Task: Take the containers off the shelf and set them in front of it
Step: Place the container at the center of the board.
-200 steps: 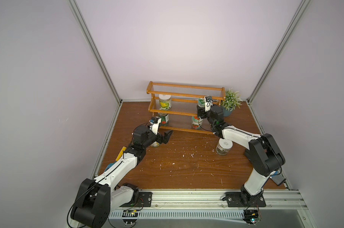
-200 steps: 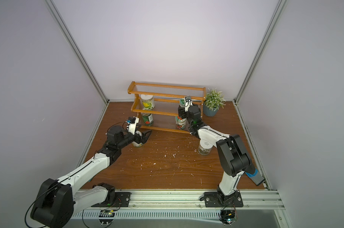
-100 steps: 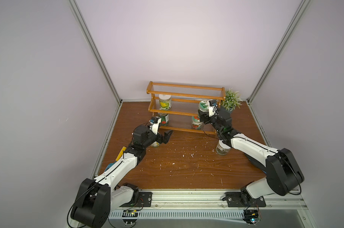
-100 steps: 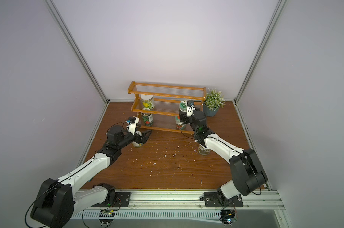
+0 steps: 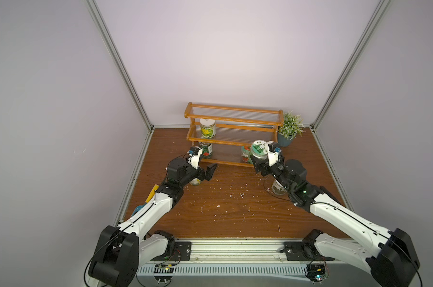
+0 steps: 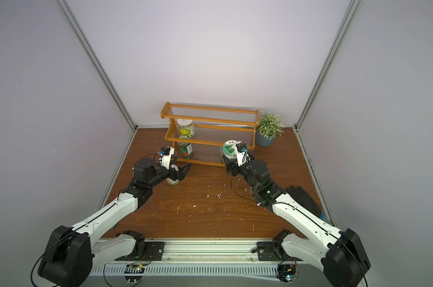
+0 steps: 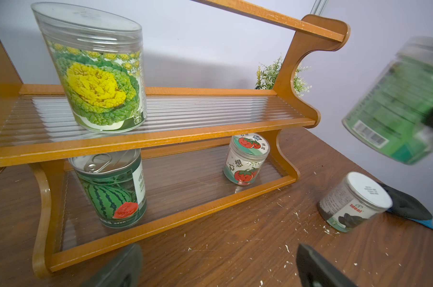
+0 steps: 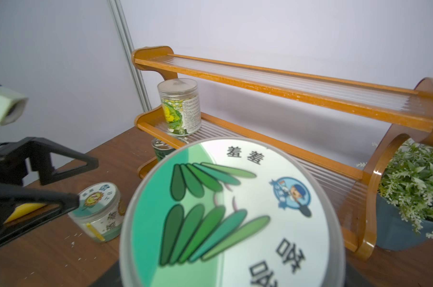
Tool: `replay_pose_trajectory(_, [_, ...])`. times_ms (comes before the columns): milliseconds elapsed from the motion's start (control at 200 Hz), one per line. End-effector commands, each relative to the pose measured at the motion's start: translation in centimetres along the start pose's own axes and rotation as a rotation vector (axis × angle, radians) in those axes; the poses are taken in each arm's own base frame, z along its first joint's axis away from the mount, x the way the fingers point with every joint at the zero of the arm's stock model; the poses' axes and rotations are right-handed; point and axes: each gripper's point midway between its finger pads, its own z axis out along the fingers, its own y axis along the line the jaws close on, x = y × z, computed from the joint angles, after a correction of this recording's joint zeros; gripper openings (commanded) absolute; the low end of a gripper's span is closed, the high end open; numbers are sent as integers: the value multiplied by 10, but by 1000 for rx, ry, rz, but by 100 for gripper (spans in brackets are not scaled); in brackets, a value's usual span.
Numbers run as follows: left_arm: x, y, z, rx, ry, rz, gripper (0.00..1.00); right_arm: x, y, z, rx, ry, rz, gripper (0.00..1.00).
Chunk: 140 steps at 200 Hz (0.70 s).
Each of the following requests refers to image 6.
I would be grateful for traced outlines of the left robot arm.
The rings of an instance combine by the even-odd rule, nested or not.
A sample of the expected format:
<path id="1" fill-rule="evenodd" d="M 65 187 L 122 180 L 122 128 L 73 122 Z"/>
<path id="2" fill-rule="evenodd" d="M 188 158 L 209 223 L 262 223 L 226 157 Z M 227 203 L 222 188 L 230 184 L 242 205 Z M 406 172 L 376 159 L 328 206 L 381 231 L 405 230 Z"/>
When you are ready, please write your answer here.
<path id="1" fill-rule="evenodd" d="M 129 185 L 111 203 L 88 218 L 70 227 L 59 226 L 51 233 L 30 274 L 56 287 L 79 287 L 100 266 L 132 254 L 142 240 L 141 234 L 121 233 L 105 242 L 100 242 L 100 238 L 143 206 L 156 185 L 166 179 L 182 181 L 190 168 L 190 163 L 166 167 L 152 158 L 138 160 Z"/>

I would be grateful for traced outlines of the green tree lid seed jar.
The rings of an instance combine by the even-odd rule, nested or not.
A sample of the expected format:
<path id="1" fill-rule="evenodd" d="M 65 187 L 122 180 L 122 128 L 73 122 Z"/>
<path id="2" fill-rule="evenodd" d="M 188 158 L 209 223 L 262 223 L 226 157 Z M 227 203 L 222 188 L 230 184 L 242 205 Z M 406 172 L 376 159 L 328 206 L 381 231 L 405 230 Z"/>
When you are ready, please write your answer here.
<path id="1" fill-rule="evenodd" d="M 224 163 L 232 160 L 237 161 L 237 155 L 239 152 L 236 145 L 240 143 L 241 141 L 229 140 L 223 144 L 221 147 L 221 157 Z"/>

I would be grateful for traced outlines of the yellow flower seed jar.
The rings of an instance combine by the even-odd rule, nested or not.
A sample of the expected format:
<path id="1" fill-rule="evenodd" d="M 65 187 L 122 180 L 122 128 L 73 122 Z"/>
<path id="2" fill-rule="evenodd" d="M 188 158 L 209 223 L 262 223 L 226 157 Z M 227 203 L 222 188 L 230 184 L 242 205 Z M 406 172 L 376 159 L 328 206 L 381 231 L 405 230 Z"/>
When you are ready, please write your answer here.
<path id="1" fill-rule="evenodd" d="M 177 119 L 178 129 L 183 138 L 189 139 L 195 135 L 194 122 L 190 119 Z"/>

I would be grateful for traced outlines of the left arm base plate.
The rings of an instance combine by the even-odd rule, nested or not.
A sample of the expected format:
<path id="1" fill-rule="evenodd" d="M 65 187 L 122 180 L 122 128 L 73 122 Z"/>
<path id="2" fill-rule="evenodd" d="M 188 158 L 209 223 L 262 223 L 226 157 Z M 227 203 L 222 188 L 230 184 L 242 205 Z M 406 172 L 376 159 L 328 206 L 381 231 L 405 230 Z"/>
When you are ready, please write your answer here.
<path id="1" fill-rule="evenodd" d="M 164 242 L 145 241 L 136 246 L 131 254 L 119 257 L 116 261 L 161 261 L 164 246 Z"/>

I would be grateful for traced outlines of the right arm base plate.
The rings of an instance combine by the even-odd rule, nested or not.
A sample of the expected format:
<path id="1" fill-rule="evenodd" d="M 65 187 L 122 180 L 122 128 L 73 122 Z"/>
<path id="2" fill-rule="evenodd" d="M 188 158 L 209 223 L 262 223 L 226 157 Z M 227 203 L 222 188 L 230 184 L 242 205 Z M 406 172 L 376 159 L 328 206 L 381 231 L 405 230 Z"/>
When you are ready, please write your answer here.
<path id="1" fill-rule="evenodd" d="M 257 242 L 251 253 L 257 256 L 258 261 L 282 261 L 285 259 L 283 250 L 275 243 L 268 241 Z"/>

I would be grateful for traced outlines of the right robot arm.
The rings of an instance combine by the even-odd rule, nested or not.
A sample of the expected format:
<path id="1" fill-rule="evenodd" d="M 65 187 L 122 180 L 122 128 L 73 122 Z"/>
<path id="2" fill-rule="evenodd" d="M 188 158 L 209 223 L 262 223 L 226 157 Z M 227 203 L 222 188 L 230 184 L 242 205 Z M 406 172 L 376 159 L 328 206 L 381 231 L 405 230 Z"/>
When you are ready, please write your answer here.
<path id="1" fill-rule="evenodd" d="M 279 187 L 270 178 L 265 161 L 253 159 L 239 165 L 235 159 L 224 159 L 227 173 L 241 175 L 250 187 L 258 206 L 288 221 L 305 235 L 280 239 L 286 257 L 299 258 L 324 272 L 334 287 L 356 287 L 365 282 L 371 268 L 359 235 L 350 228 L 342 231 L 322 219 L 322 211 L 301 187 Z"/>

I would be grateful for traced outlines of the sunflower seed jar green label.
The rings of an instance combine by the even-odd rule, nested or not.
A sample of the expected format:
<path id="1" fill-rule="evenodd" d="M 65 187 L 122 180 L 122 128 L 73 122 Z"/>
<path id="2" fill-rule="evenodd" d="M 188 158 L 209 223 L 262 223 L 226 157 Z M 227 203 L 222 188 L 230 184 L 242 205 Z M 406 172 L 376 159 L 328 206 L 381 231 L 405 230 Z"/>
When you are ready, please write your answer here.
<path id="1" fill-rule="evenodd" d="M 178 167 L 176 165 L 171 165 L 170 169 L 174 170 L 176 172 L 179 171 L 179 169 L 178 169 Z M 180 183 L 180 180 L 175 175 L 172 175 L 171 178 L 167 178 L 166 179 L 166 183 L 168 183 L 168 185 L 170 185 L 170 186 L 177 186 Z"/>

